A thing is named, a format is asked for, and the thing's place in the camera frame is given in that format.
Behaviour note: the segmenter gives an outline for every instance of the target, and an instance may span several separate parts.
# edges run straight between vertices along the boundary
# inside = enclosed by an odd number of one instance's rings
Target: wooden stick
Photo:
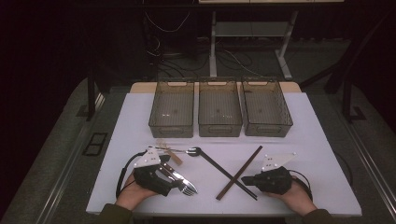
[[[220,201],[222,199],[222,197],[225,195],[225,193],[227,193],[227,191],[231,188],[233,183],[235,183],[235,181],[239,178],[239,176],[242,173],[244,173],[244,171],[248,168],[248,166],[254,160],[254,158],[257,156],[257,154],[259,154],[260,150],[262,150],[262,146],[259,146],[259,148],[256,149],[256,151],[253,153],[253,155],[250,156],[250,158],[247,160],[247,162],[244,164],[244,166],[242,166],[242,168],[238,171],[238,173],[236,173],[236,175],[233,177],[233,179],[231,179],[230,182],[228,182],[227,186],[225,186],[225,188],[221,191],[221,193],[218,195],[218,197],[216,197],[217,200]]]

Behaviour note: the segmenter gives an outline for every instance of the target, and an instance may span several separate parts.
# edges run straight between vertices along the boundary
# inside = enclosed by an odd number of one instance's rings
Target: dark background
[[[354,39],[365,34],[390,3],[391,0],[350,0],[339,8],[311,7],[299,14],[293,38]],[[158,12],[153,16],[167,18],[164,24],[172,25],[184,13],[173,14],[171,18]],[[381,25],[351,71],[356,85],[394,131],[396,111],[390,105],[396,96],[395,14]],[[278,13],[266,15],[274,18]],[[233,20],[244,17],[233,13]],[[96,74],[100,91],[153,77],[146,44],[147,31],[154,31],[142,24],[142,13],[135,10],[75,8],[63,0],[0,1],[0,217],[71,92],[88,72]],[[175,43],[171,40],[176,38],[180,50],[193,54],[194,38],[209,35],[210,13],[193,12],[186,24],[176,35],[162,34],[161,38],[172,47]]]

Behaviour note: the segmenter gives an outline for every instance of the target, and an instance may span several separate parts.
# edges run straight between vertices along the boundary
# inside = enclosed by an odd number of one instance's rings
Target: dark stick
[[[225,188],[221,191],[221,193],[216,197],[217,200],[221,200],[222,197],[227,193],[227,191],[231,188],[233,183],[241,176],[242,173],[248,168],[250,163],[254,160],[254,158],[259,154],[260,150],[262,150],[262,146],[259,146],[259,148],[256,149],[256,151],[253,153],[253,155],[250,156],[250,158],[247,160],[247,162],[242,166],[242,168],[236,173],[236,175],[228,182],[228,184],[225,186]]]
[[[213,161],[208,155],[206,155],[206,153],[204,153],[203,151],[200,152],[200,155],[202,157],[204,157],[207,161],[210,162],[210,164],[212,164],[213,166],[215,166],[220,172],[222,172],[225,176],[227,176],[230,179],[233,179],[233,176],[230,175],[226,170],[224,170],[220,165],[218,165],[215,161]],[[248,195],[250,195],[254,200],[257,201],[257,195],[254,194],[253,192],[251,192],[247,187],[245,187],[245,185],[243,185],[241,182],[239,181],[235,181],[235,184],[241,188],[242,190],[244,190]]]

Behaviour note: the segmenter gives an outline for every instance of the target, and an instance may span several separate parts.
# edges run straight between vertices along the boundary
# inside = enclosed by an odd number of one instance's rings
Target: olive green sleeve
[[[336,224],[334,218],[325,209],[317,209],[303,217],[304,224]]]
[[[103,208],[95,224],[129,224],[132,212],[126,208],[108,203]]]

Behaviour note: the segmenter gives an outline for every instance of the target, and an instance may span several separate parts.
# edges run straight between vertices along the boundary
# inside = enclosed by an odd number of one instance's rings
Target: tabletop
[[[200,147],[231,175],[234,175],[248,160],[258,146],[262,151],[249,165],[244,175],[261,171],[266,154],[297,153],[297,157],[285,167],[304,174],[311,185],[314,202],[338,217],[361,216],[361,207],[347,183],[318,118],[305,93],[292,82],[281,82],[285,100],[293,119],[293,126],[284,138],[245,136],[199,137],[197,116],[194,120],[193,138],[163,139],[172,148]],[[96,179],[87,212],[98,214],[106,203],[114,203],[115,190],[120,171],[125,162],[147,146],[155,145],[158,139],[151,135],[148,123],[154,98],[155,83],[135,83],[127,94],[116,128],[111,137],[105,159]],[[195,100],[194,114],[197,111]],[[180,166],[170,164],[196,188],[198,194],[186,196],[172,189],[167,197],[151,197],[135,210],[136,216],[194,216],[194,217],[286,217],[293,213],[281,201],[269,198],[255,187],[248,187],[256,195],[253,200],[237,186],[232,186],[225,196],[216,196],[229,179],[200,157],[179,155]]]

